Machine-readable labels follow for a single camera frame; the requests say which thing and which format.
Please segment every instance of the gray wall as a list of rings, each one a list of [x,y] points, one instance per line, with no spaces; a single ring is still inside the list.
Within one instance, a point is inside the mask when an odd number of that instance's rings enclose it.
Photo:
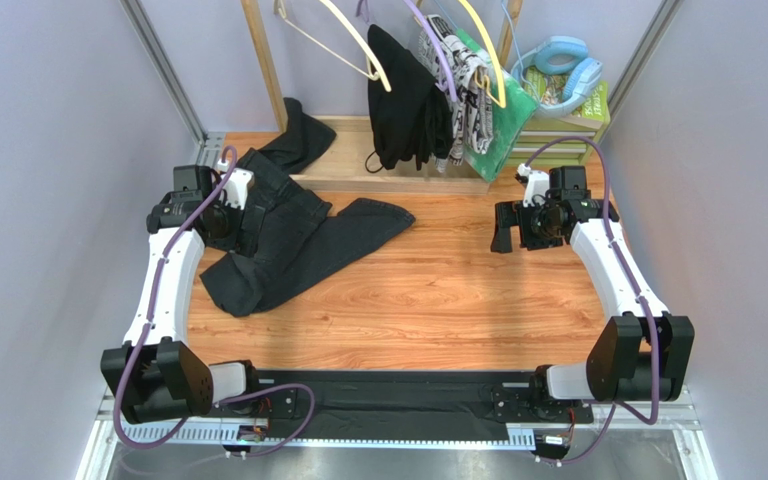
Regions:
[[[142,1],[206,129],[276,129],[239,0]],[[368,27],[354,18],[357,0],[333,1],[365,37]],[[458,26],[480,40],[456,0],[440,3]],[[497,42],[505,21],[500,0],[470,3]],[[313,114],[366,115],[366,78],[286,25],[273,14],[273,4],[274,0],[260,0],[260,10],[284,96],[301,100]],[[406,47],[416,43],[420,27],[403,0],[368,0],[368,4],[375,23]],[[603,61],[604,77],[611,86],[659,4],[660,0],[529,0],[524,2],[516,37],[523,53],[550,35],[582,38],[592,55]],[[360,48],[318,1],[286,0],[286,5],[293,22],[355,65],[364,65]],[[423,2],[422,11],[440,13],[432,0]],[[509,65],[515,57],[512,48]]]
[[[768,478],[768,3],[685,2],[606,142],[630,243],[697,331],[720,476]]]
[[[117,1],[0,1],[0,478],[73,478],[191,137]]]

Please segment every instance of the wooden rack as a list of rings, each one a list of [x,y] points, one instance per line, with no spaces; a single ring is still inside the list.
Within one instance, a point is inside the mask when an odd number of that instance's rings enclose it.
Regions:
[[[258,0],[240,0],[245,10],[245,19],[251,32],[254,50],[275,121],[281,132],[286,130],[287,113],[283,103],[280,82]],[[515,27],[520,17],[522,0],[509,0],[508,12]],[[514,32],[508,22],[503,22],[497,46],[500,63],[505,63],[511,51]],[[377,193],[437,193],[451,195],[484,195],[490,185],[466,164],[449,165],[442,175],[433,167],[416,171],[413,162],[400,162],[393,170],[382,170],[370,174],[364,167],[364,160],[373,150],[372,129],[367,116],[319,116],[337,132],[331,148],[299,175],[293,178],[301,185],[317,191],[377,192]]]

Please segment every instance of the cream hanger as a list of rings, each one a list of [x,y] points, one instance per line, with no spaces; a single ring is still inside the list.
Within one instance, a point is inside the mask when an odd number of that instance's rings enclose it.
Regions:
[[[315,38],[313,38],[312,35],[302,30],[298,25],[292,23],[286,16],[286,4],[284,3],[284,0],[275,0],[275,13],[280,15],[280,17],[283,19],[284,22],[286,22],[290,27],[298,30],[302,35],[307,37],[311,42],[315,43],[316,45],[319,45],[320,47],[325,49],[326,52],[337,57],[337,59],[341,60],[343,63],[350,66],[351,68],[357,70],[361,75],[365,76],[366,78],[372,81],[381,80],[381,83],[384,85],[384,90],[388,92],[391,91],[392,88],[390,87],[390,80],[387,79],[387,73],[384,72],[384,67],[381,66],[381,62],[378,61],[378,57],[375,56],[375,54],[372,52],[372,49],[369,48],[369,45],[367,45],[367,43],[363,40],[363,37],[360,36],[360,33],[358,33],[357,29],[354,28],[354,26],[349,22],[348,18],[346,18],[346,16],[343,15],[343,12],[341,12],[340,9],[337,8],[336,5],[334,5],[331,2],[331,0],[319,0],[319,3],[327,7],[328,10],[330,10],[331,13],[335,17],[337,17],[337,20],[340,21],[340,23],[343,25],[343,27],[346,30],[348,30],[348,32],[351,34],[351,36],[354,38],[357,44],[360,45],[360,48],[363,50],[363,53],[366,55],[366,71],[360,69],[359,67],[355,66],[353,63],[349,62],[345,58],[339,56],[337,52],[326,47],[319,40],[316,40]]]
[[[470,2],[467,0],[458,0],[461,2],[461,6],[464,7],[464,10],[467,10],[467,13],[470,14],[470,18],[473,19],[473,23],[476,24],[476,28],[479,29],[479,35],[482,36],[482,42],[485,44],[485,49],[488,51],[488,55],[491,57],[491,63],[493,64],[493,73],[496,76],[496,89],[499,94],[499,99],[497,100],[496,97],[493,96],[491,93],[491,81],[490,78],[488,78],[487,75],[484,76],[484,78],[479,81],[478,78],[478,71],[473,74],[473,81],[476,82],[476,85],[478,85],[479,88],[482,88],[487,93],[488,97],[490,97],[491,100],[497,105],[499,105],[499,108],[505,108],[506,102],[505,102],[505,84],[503,83],[505,81],[505,78],[502,76],[502,66],[499,64],[499,60],[496,58],[496,49],[493,47],[493,41],[490,39],[490,35],[488,35],[488,31],[485,28],[485,24],[482,22],[482,19],[479,18],[479,14],[476,13],[476,10],[473,8],[472,5],[470,5]]]

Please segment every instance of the black jeans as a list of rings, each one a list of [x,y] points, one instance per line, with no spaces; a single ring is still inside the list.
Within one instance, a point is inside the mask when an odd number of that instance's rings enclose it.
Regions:
[[[330,203],[256,150],[249,150],[239,166],[254,173],[246,210],[266,212],[257,253],[228,253],[201,275],[215,304],[233,316],[282,305],[414,223],[403,208],[365,198],[329,218]]]

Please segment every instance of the wooden post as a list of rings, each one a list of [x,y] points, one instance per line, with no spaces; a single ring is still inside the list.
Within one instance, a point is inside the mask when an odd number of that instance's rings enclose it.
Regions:
[[[280,92],[275,63],[272,60],[272,52],[269,49],[269,40],[266,38],[266,29],[263,27],[263,17],[260,14],[260,5],[257,0],[241,0],[245,10],[245,20],[248,22],[248,30],[251,31],[251,40],[254,42],[254,50],[257,52],[257,60],[260,62],[260,70],[263,72],[263,80],[266,82],[266,90],[269,91],[269,100],[272,102],[272,110],[275,113],[278,129],[281,133],[286,131],[286,105],[283,103],[283,95]]]
[[[511,23],[517,28],[517,21],[520,19],[520,9],[523,6],[523,0],[508,0],[508,14],[511,15]],[[508,54],[511,52],[511,42],[514,40],[514,33],[507,19],[502,19],[502,35],[499,36],[499,47],[497,47],[497,59],[502,67],[508,63]]]

